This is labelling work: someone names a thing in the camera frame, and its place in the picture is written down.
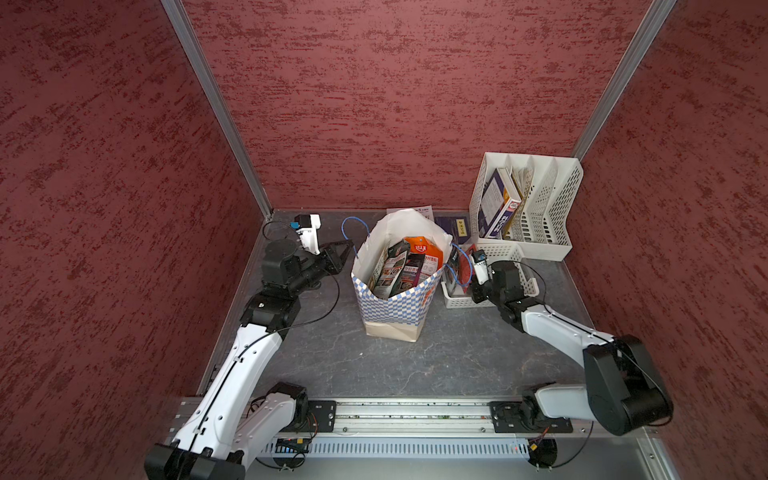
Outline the black red condiment packet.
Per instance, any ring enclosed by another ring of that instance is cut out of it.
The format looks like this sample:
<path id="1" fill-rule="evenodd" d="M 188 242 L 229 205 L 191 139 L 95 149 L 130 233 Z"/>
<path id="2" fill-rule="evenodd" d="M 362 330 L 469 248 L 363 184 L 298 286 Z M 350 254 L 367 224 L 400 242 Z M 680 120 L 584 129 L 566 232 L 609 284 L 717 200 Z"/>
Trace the black red condiment packet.
<path id="1" fill-rule="evenodd" d="M 424 254 L 409 253 L 396 282 L 393 284 L 391 296 L 399 295 L 420 283 L 420 274 L 425 261 Z"/>

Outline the blue checkered paper bag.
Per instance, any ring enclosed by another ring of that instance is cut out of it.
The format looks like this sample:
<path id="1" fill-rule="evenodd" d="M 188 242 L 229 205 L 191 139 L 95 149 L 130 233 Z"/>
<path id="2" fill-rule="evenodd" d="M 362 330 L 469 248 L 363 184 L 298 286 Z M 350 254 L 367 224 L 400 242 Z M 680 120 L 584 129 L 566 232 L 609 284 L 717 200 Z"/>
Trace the blue checkered paper bag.
<path id="1" fill-rule="evenodd" d="M 423 213 L 409 208 L 386 214 L 356 248 L 351 280 L 365 333 L 415 342 L 444 276 L 461 286 L 459 259 L 466 250 Z"/>

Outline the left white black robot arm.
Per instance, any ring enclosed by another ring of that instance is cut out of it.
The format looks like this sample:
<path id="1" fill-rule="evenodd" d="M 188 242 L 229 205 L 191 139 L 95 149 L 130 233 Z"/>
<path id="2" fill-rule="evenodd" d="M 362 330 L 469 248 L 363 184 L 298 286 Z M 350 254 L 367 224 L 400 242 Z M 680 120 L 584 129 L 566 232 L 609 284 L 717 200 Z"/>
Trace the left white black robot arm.
<path id="1" fill-rule="evenodd" d="M 304 388 L 277 384 L 252 414 L 251 395 L 288 332 L 295 328 L 300 296 L 340 274 L 353 250 L 350 240 L 316 252 L 292 240 L 270 242 L 262 262 L 262 288 L 247 303 L 229 354 L 189 420 L 144 461 L 150 479 L 242 479 L 284 428 L 300 421 Z"/>

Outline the orange red condiment packet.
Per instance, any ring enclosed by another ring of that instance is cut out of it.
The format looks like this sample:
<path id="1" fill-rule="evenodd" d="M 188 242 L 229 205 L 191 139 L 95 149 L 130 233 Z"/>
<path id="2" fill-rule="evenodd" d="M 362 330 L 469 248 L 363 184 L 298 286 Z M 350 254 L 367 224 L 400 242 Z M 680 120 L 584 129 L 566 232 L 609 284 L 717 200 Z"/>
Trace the orange red condiment packet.
<path id="1" fill-rule="evenodd" d="M 413 285 L 421 284 L 443 266 L 443 252 L 424 236 L 405 237 L 409 245 L 407 263 L 416 268 Z"/>

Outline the white green condiment packet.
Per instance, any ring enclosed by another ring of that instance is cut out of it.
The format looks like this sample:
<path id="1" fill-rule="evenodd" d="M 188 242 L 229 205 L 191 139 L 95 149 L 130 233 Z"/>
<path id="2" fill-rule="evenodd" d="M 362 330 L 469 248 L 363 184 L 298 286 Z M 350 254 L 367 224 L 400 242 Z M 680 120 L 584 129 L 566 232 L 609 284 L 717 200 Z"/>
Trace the white green condiment packet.
<path id="1" fill-rule="evenodd" d="M 390 297 L 394 283 L 405 267 L 409 252 L 410 244 L 405 239 L 382 251 L 368 283 L 374 296 L 379 299 Z"/>

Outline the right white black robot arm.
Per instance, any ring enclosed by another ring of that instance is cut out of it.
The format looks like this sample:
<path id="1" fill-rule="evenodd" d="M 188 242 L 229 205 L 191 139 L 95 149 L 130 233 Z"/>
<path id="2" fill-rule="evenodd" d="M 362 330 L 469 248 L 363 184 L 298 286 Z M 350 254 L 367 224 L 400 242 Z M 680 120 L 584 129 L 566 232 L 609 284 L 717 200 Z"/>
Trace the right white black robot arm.
<path id="1" fill-rule="evenodd" d="M 578 419 L 622 436 L 670 423 L 673 401 L 642 341 L 597 331 L 525 295 L 519 266 L 512 260 L 488 264 L 483 253 L 475 254 L 472 300 L 490 302 L 505 323 L 554 347 L 584 371 L 581 384 L 542 384 L 526 393 L 518 406 L 524 427 L 544 430 L 553 419 Z"/>

